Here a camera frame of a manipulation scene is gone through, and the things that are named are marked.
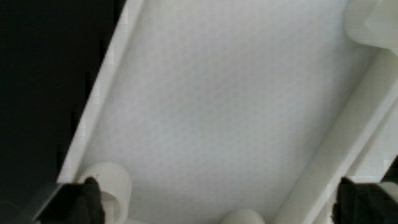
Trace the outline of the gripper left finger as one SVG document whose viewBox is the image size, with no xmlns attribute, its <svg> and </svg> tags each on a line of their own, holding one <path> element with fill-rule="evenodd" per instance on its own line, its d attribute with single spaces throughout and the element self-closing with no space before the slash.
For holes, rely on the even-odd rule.
<svg viewBox="0 0 398 224">
<path fill-rule="evenodd" d="M 100 183 L 93 177 L 63 185 L 36 220 L 42 224 L 106 224 Z"/>
</svg>

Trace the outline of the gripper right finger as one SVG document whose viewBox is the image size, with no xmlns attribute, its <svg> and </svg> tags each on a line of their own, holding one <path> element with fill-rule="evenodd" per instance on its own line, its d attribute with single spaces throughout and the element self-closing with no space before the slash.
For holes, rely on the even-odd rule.
<svg viewBox="0 0 398 224">
<path fill-rule="evenodd" d="M 398 224 L 398 201 L 377 183 L 342 178 L 331 218 L 335 224 Z"/>
</svg>

